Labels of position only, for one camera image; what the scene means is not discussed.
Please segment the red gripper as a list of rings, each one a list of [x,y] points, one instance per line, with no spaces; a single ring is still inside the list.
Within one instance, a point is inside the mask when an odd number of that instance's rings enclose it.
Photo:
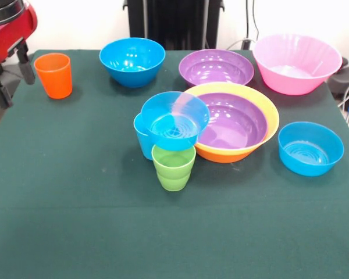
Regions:
[[[35,75],[27,55],[25,41],[37,28],[37,15],[28,1],[0,1],[0,63],[13,55],[17,47],[19,68],[24,81],[32,85]],[[3,67],[0,64],[0,75]],[[12,97],[0,81],[0,106],[2,109],[13,105]]]

